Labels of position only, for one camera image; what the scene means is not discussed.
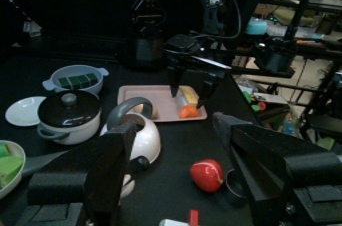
cable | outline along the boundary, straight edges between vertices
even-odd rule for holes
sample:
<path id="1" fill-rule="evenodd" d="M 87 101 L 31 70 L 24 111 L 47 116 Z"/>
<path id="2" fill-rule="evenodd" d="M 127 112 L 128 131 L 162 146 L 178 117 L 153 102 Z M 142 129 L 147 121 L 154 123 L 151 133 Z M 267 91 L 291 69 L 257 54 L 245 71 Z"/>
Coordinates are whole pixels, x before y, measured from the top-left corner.
<path id="1" fill-rule="evenodd" d="M 301 71 L 301 74 L 299 74 L 299 77 L 298 77 L 295 86 L 298 86 L 298 84 L 299 84 L 299 81 L 301 81 L 301 78 L 302 78 L 302 75 L 304 75 L 304 72 L 305 72 L 306 63 L 308 63 L 308 58 L 305 58 L 305 65 L 304 65 L 304 68 L 302 68 L 302 71 Z M 295 93 L 295 90 L 293 91 L 293 95 L 291 95 L 291 98 L 290 98 L 290 102 L 293 101 L 294 93 Z"/>
<path id="2" fill-rule="evenodd" d="M 233 0 L 234 2 L 234 6 L 235 6 L 235 11 L 237 11 L 237 16 L 238 16 L 238 30 L 237 33 L 233 36 L 217 36 L 217 35 L 211 35 L 211 34 L 201 34 L 197 31 L 190 31 L 190 33 L 195 34 L 194 38 L 202 38 L 202 37 L 209 37 L 209 38 L 214 38 L 214 39 L 234 39 L 241 35 L 241 10 L 239 10 L 239 5 L 237 0 Z"/>

black table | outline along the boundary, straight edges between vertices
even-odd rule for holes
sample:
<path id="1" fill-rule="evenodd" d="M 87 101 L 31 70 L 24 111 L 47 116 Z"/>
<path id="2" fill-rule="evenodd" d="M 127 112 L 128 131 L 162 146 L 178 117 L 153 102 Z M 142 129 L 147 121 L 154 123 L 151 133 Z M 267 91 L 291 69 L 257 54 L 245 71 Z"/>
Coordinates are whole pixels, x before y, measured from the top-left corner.
<path id="1" fill-rule="evenodd" d="M 0 139 L 18 142 L 28 157 L 67 150 L 72 146 L 42 140 L 35 126 L 11 125 L 4 117 L 6 110 L 23 98 L 51 95 L 52 92 L 44 89 L 42 82 L 56 69 L 72 64 L 103 67 L 110 72 L 99 94 L 103 109 L 100 129 L 118 104 L 120 86 L 169 83 L 165 71 L 134 71 L 112 61 L 11 55 L 0 65 Z M 187 72 L 182 84 L 193 86 L 199 92 L 203 78 L 203 73 Z M 205 193 L 195 187 L 189 174 L 191 164 L 205 158 L 215 159 L 225 172 L 231 168 L 227 153 L 214 131 L 213 112 L 223 112 L 259 124 L 231 77 L 219 85 L 206 104 L 206 111 L 206 120 L 157 123 L 162 137 L 162 152 L 149 171 L 139 174 L 134 192 L 120 202 L 118 225 L 158 226 L 166 218 L 186 221 L 190 209 L 199 210 L 201 225 L 253 224 L 249 207 L 237 208 L 230 205 L 226 188 L 213 194 Z M 15 225 L 26 208 L 28 182 L 30 178 L 23 179 L 14 192 L 0 200 L 0 220 L 6 226 Z"/>

yellow food item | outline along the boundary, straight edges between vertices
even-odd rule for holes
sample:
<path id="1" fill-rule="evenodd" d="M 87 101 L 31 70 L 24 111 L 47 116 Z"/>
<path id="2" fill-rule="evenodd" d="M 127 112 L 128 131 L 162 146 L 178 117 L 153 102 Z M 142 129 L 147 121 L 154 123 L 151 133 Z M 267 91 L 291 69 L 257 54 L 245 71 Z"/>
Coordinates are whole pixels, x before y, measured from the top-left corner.
<path id="1" fill-rule="evenodd" d="M 178 115 L 179 115 L 179 118 L 194 118 L 194 117 L 198 117 L 199 112 L 195 106 L 185 105 L 181 108 Z"/>
<path id="2" fill-rule="evenodd" d="M 187 104 L 193 105 L 193 106 L 197 106 L 198 99 L 197 99 L 197 96 L 194 94 L 194 91 L 193 91 L 191 87 L 190 86 L 181 86 L 179 89 L 182 91 L 182 94 L 183 94 L 183 97 L 186 99 Z"/>

tray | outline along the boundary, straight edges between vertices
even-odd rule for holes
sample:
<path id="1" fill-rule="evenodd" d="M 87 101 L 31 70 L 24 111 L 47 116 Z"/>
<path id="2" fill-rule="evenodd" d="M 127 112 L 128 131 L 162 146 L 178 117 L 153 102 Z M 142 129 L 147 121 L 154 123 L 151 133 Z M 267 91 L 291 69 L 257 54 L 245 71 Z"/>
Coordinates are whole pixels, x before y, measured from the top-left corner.
<path id="1" fill-rule="evenodd" d="M 153 119 L 154 122 L 173 122 L 203 120 L 207 118 L 205 106 L 199 109 L 199 116 L 194 118 L 179 118 L 175 98 L 171 96 L 170 86 L 151 85 L 151 86 L 122 86 L 119 88 L 118 104 L 133 97 L 145 97 L 153 103 L 158 110 L 158 116 Z"/>

apple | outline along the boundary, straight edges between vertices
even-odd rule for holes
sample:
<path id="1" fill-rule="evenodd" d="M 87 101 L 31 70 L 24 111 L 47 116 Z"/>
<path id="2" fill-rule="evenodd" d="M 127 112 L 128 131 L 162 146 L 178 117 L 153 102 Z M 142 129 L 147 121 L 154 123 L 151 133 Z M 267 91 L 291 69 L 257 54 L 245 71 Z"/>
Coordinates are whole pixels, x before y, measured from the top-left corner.
<path id="1" fill-rule="evenodd" d="M 206 192 L 215 192 L 222 186 L 222 167 L 214 159 L 195 162 L 190 168 L 190 176 L 197 186 Z"/>

